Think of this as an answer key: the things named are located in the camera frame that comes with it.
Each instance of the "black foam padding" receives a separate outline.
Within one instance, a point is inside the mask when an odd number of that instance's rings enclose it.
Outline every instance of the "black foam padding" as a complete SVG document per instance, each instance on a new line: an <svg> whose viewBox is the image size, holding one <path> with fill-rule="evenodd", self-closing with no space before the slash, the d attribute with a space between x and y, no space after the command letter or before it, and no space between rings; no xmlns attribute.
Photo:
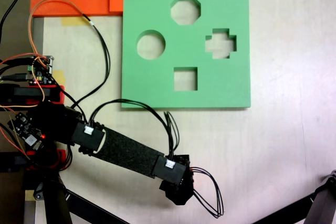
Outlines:
<svg viewBox="0 0 336 224"><path fill-rule="evenodd" d="M163 153L138 143L116 131L104 127L106 139L94 157L154 178L152 175L158 156Z"/></svg>

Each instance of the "orange wire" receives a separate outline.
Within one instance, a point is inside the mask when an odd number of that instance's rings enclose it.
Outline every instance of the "orange wire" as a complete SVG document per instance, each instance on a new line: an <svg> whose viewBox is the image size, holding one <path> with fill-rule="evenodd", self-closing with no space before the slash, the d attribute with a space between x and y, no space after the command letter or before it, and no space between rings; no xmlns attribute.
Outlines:
<svg viewBox="0 0 336 224"><path fill-rule="evenodd" d="M39 55L39 54L26 53L26 54L20 54L20 55L11 56L8 59L0 62L0 65L3 64L4 62L10 60L10 59L17 58L17 57L24 56L24 55L36 55L36 58L34 59L33 64L34 64L34 62L36 60L40 60L40 58L45 58L45 59L47 58L47 57ZM36 76L35 76L35 73L34 73L34 67L31 68L31 73L33 74L34 80L36 81L38 87L41 89L41 92L42 92L42 95L43 95L42 101L44 102L46 96L44 94L43 88L41 87L40 83L36 79ZM38 104L35 104L35 105L10 105L10 106L2 106L2 105L0 105L0 108L33 108L33 107L36 107L37 105Z"/></svg>
<svg viewBox="0 0 336 224"><path fill-rule="evenodd" d="M13 143L11 142L11 140L9 140L9 138L5 135L5 133L3 132L3 130L2 130L1 127L0 127L0 131L1 131L1 133L3 134L3 136L7 139L7 141L9 141L9 143L10 143L11 145L13 145L15 148L17 148L23 155L26 155L26 153L25 153L24 151L22 151L19 147L17 147L15 144L13 144Z"/></svg>
<svg viewBox="0 0 336 224"><path fill-rule="evenodd" d="M29 37L29 42L30 42L30 45L31 45L31 47L32 47L32 49L33 49L33 51L37 54L37 49L36 49L36 47L35 47L35 44L34 44L34 41L33 41L33 35L32 35L32 20L33 20L33 14L34 14L34 12L35 12L35 10L41 5L41 4L43 4L43 3L46 3L46 2L50 2L50 1L61 1L61 2L64 2L64 3L67 3L67 4L70 4L70 5L72 5L79 13L81 13L82 15L84 14L83 12L82 12L82 10L81 9L79 9L79 7L77 6L77 5L75 5L73 2L71 2L70 0L41 0L40 2L38 2L34 7L33 7L33 9L31 10L31 12L30 12L30 15L29 15L29 19L28 19L28 37Z"/></svg>
<svg viewBox="0 0 336 224"><path fill-rule="evenodd" d="M16 111L12 110L11 108L7 108L9 111L12 111L14 114L17 114Z"/></svg>
<svg viewBox="0 0 336 224"><path fill-rule="evenodd" d="M45 57L43 55L39 55L39 54L36 54L36 53L33 53L33 52L28 52L28 53L25 53L25 54L11 56L8 59L5 59L4 61L0 62L0 65L2 65L3 63L5 63L8 60L11 60L11 59L14 59L14 58L18 58L18 57L21 57L21 56L26 56L26 55L39 56L39 57L42 57L44 59L47 59L47 57Z"/></svg>

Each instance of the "cross-shaped hole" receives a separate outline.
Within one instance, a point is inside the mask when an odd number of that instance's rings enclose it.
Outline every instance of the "cross-shaped hole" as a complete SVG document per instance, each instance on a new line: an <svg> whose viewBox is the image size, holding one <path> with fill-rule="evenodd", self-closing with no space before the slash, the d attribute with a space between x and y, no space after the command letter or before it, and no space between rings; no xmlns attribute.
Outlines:
<svg viewBox="0 0 336 224"><path fill-rule="evenodd" d="M229 29L213 29L212 35L205 36L205 51L212 52L213 59L228 59L237 51L236 36L230 35Z"/></svg>

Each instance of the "connector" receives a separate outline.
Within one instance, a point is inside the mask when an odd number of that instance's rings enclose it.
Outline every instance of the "connector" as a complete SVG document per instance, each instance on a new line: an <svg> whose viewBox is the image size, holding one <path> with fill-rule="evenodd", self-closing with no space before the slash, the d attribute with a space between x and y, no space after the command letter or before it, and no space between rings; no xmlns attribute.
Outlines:
<svg viewBox="0 0 336 224"><path fill-rule="evenodd" d="M0 77L1 81L27 81L29 80L29 74L26 73L16 73L10 76L2 76Z"/></svg>

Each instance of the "black tube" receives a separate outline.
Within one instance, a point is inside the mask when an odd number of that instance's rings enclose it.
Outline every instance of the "black tube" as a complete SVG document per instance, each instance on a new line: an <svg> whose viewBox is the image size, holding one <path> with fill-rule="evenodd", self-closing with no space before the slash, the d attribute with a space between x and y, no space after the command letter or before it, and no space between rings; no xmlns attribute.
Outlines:
<svg viewBox="0 0 336 224"><path fill-rule="evenodd" d="M48 224L72 224L64 186L61 183L45 181L43 197Z"/></svg>

